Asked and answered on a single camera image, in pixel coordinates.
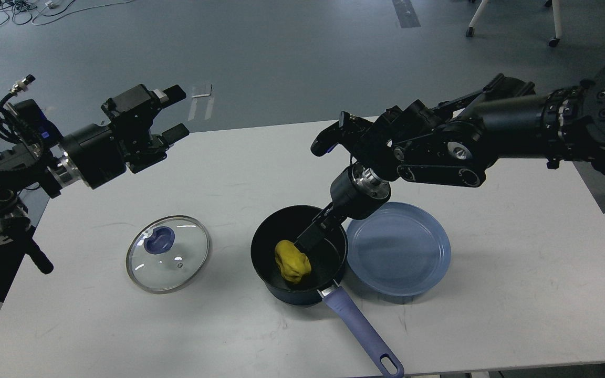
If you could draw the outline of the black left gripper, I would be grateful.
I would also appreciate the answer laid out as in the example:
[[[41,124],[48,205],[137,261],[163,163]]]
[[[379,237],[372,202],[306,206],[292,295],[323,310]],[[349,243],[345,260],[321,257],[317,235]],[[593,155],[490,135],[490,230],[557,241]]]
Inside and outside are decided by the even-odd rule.
[[[166,89],[134,86],[104,101],[105,126],[90,124],[61,139],[61,186],[83,181],[95,189],[130,170],[141,172],[166,159],[168,149],[190,135],[183,123],[151,134],[164,108],[185,100],[179,85]]]

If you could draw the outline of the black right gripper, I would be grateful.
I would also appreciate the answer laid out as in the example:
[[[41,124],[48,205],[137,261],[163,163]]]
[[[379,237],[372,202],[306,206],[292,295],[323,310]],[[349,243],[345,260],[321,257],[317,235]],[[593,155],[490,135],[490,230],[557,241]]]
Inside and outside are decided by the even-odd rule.
[[[389,182],[381,179],[373,169],[362,164],[350,164],[330,186],[331,203],[324,208],[295,240],[302,253],[312,251],[346,218],[362,220],[391,198]]]

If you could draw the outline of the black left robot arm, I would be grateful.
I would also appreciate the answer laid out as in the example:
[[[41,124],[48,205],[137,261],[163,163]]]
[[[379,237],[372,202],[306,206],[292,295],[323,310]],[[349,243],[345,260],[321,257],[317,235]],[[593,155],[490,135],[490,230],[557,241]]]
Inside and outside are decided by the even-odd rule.
[[[152,134],[161,110],[187,95],[178,85],[152,90],[139,84],[103,103],[107,124],[89,124],[62,135],[36,101],[11,103],[34,81],[34,75],[26,75],[0,100],[0,246],[14,244],[48,274],[53,264],[33,239],[19,193],[38,185],[56,198],[75,182],[96,189],[126,170],[137,174],[165,160],[169,148],[190,132],[180,123]]]

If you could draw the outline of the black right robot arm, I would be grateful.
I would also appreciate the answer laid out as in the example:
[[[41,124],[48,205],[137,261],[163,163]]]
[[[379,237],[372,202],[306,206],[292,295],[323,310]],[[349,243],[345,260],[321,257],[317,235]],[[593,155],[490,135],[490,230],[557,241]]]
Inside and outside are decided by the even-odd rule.
[[[310,146],[321,157],[336,146],[348,167],[330,188],[331,203],[295,239],[309,252],[347,218],[372,215],[398,179],[479,187],[503,158],[544,158],[548,169],[585,161],[605,175],[605,66],[591,80],[536,94],[532,82],[498,74],[482,89],[434,108],[420,100],[386,109],[375,121],[341,112]]]

